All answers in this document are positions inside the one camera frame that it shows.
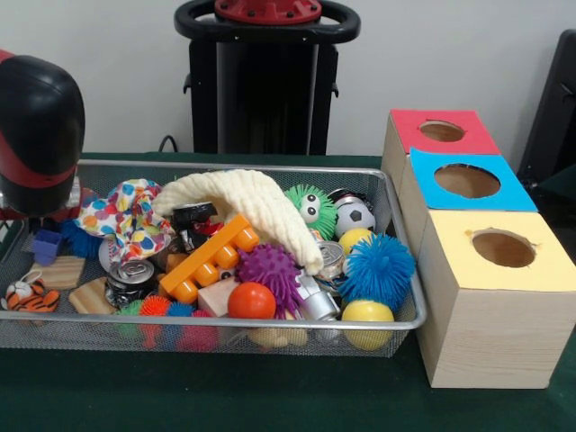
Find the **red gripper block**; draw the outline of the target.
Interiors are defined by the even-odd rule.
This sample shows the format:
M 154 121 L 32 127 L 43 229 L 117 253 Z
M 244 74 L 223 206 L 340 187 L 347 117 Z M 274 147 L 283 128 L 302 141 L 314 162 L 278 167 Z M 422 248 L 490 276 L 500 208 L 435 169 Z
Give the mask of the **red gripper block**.
M 50 214 L 45 214 L 41 216 L 36 216 L 37 219 L 44 219 L 49 218 L 53 219 L 56 222 L 61 222 L 68 219 L 77 218 L 80 213 L 80 207 L 71 207 L 71 208 L 61 208 L 57 211 L 54 211 Z M 32 215 L 26 215 L 24 213 L 15 211 L 11 208 L 2 208 L 0 210 L 0 220 L 1 221 L 20 221 L 33 218 Z

